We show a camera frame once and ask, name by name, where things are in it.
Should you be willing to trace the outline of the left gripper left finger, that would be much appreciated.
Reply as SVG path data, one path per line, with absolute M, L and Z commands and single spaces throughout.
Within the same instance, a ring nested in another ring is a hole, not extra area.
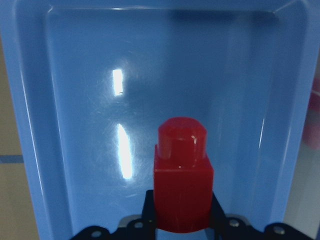
M 146 240 L 157 239 L 157 213 L 154 203 L 154 191 L 147 190 L 145 193 L 144 204 L 142 208 L 141 219 L 143 222 L 143 232 L 146 234 Z

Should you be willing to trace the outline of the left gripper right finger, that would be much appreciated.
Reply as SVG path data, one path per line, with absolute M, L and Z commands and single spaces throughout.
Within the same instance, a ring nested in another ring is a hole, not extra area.
M 214 240 L 223 240 L 225 235 L 226 215 L 214 193 L 212 193 L 209 228 L 213 230 Z

